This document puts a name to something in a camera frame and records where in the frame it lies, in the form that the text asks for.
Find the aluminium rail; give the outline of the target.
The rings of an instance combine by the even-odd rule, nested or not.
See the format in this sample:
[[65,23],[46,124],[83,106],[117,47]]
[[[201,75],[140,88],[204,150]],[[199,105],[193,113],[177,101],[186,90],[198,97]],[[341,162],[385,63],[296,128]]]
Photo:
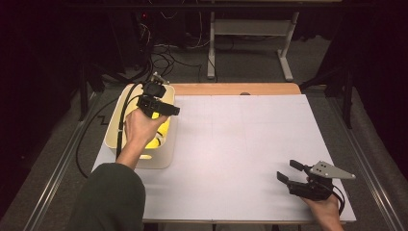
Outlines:
[[351,127],[345,125],[341,101],[327,99],[342,125],[351,153],[364,179],[375,208],[381,214],[384,231],[408,231],[408,181],[389,155],[359,97],[352,100]]
[[23,231],[38,231],[38,228],[45,217],[45,214],[64,178],[67,168],[70,165],[74,155],[74,149],[79,145],[81,135],[85,134],[85,126],[90,118],[91,111],[95,108],[101,97],[100,93],[93,92],[90,95],[89,110],[85,113],[82,120],[78,121],[71,137],[68,140],[64,152],[45,185],[45,188],[40,195],[37,205],[26,222]]

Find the dark equipment box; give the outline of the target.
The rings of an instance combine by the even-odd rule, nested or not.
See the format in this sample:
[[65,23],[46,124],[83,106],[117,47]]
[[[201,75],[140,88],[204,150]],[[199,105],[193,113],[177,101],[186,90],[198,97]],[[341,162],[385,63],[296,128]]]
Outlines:
[[115,42],[124,67],[147,64],[148,46],[141,37],[144,29],[136,13],[109,13]]

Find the person's right hand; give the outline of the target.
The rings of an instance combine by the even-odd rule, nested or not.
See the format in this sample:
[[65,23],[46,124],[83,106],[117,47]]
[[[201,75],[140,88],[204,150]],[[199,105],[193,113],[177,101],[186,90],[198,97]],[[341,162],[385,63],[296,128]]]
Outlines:
[[319,223],[333,223],[340,220],[339,202],[335,195],[330,195],[327,199],[320,201],[308,198],[302,198],[302,201],[310,208]]

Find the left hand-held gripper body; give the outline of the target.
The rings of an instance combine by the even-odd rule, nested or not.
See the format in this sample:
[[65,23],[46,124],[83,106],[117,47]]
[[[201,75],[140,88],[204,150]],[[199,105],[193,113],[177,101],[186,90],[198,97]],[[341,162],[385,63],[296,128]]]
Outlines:
[[158,113],[161,116],[169,115],[167,104],[161,101],[161,98],[166,93],[164,84],[167,84],[167,80],[157,72],[154,72],[142,85],[142,95],[139,97],[137,106],[148,117],[152,117],[154,113]]

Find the white metal desk frame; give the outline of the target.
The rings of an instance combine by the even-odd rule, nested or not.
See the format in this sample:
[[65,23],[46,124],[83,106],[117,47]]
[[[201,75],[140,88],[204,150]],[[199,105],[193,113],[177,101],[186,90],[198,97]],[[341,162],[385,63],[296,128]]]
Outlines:
[[291,19],[216,19],[216,15],[211,13],[207,77],[209,79],[216,78],[216,36],[283,37],[285,39],[284,46],[282,49],[278,49],[276,54],[286,81],[292,82],[293,75],[287,60],[287,53],[298,16],[299,12],[293,13]]

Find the white plastic bin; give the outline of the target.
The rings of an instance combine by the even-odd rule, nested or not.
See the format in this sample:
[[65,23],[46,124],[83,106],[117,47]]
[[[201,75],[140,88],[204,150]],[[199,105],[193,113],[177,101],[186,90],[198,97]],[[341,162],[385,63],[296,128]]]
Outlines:
[[[104,144],[109,149],[108,156],[114,160],[117,155],[117,148],[124,147],[126,144],[126,135],[124,132],[124,122],[126,116],[134,111],[138,106],[139,97],[142,95],[142,86],[131,84],[124,88],[118,97],[117,103],[108,129],[105,134]],[[170,124],[165,137],[156,133],[155,137],[164,139],[163,144],[158,148],[144,149],[138,161],[137,168],[165,168],[168,167],[173,158],[174,145],[176,140],[176,131],[178,120],[176,115],[168,117]]]

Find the black metal stand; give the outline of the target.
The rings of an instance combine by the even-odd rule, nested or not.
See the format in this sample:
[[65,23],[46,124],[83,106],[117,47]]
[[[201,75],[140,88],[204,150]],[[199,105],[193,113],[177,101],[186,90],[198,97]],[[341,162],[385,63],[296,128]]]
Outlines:
[[302,83],[299,88],[306,90],[311,86],[325,85],[324,94],[328,97],[343,98],[342,118],[348,129],[351,125],[351,106],[352,106],[352,88],[353,76],[349,68],[345,65],[339,65],[331,70],[318,74],[315,78]]
[[102,69],[100,65],[96,63],[82,64],[79,69],[80,121],[85,119],[89,110],[88,87],[91,87],[94,92],[103,92],[105,89],[105,85],[102,81]]

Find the person's left hand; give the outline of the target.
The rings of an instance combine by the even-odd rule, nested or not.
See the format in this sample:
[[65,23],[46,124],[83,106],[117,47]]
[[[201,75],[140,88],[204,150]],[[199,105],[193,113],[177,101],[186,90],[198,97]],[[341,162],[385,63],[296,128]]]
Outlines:
[[135,109],[125,119],[126,144],[123,153],[140,154],[155,138],[159,127],[168,120],[165,115],[148,117],[141,109]]

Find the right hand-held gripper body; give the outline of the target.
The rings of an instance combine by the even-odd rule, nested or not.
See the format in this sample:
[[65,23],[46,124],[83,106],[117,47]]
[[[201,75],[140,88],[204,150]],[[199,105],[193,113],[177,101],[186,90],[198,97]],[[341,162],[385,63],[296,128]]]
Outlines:
[[333,179],[354,180],[356,175],[324,161],[319,161],[313,166],[307,166],[304,172],[308,179],[306,183],[289,180],[287,188],[290,194],[320,201],[327,199],[334,189]]

